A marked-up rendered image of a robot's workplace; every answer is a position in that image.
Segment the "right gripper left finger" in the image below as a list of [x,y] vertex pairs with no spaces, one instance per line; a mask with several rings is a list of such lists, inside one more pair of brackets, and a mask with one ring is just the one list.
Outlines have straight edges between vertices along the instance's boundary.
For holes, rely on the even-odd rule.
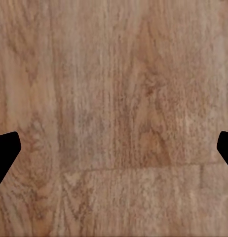
[[0,135],[0,183],[20,151],[21,143],[16,131]]

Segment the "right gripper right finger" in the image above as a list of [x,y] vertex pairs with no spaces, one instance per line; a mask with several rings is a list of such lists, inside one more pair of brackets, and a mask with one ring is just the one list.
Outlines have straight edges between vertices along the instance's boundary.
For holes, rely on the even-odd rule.
[[217,149],[228,164],[228,132],[222,131],[218,138]]

